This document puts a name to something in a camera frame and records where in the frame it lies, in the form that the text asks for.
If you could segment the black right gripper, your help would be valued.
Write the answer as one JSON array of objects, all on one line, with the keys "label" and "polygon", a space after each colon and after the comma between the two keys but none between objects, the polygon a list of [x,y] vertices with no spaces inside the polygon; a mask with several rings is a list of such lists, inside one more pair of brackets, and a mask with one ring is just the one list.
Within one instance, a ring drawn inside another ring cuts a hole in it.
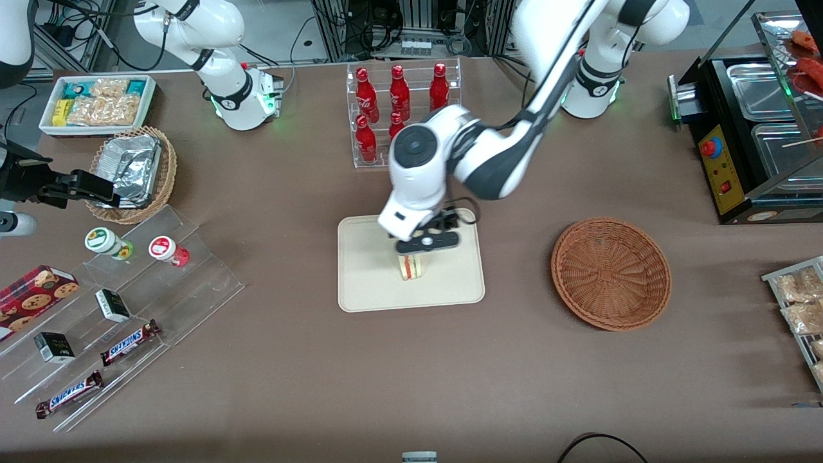
[{"label": "black right gripper", "polygon": [[5,158],[1,171],[2,199],[16,203],[44,203],[65,209],[68,200],[81,199],[119,208],[121,197],[112,182],[85,170],[71,171],[71,194],[62,184],[64,174],[50,167],[52,158],[38,155],[21,145],[3,145]]}]

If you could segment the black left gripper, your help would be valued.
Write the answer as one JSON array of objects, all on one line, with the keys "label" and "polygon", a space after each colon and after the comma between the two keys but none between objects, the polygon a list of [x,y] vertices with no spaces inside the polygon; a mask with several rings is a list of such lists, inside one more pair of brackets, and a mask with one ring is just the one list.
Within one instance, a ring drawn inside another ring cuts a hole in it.
[{"label": "black left gripper", "polygon": [[436,234],[449,232],[459,228],[461,217],[456,207],[446,207],[438,211],[428,222],[421,224],[415,229],[415,238],[425,234]]}]

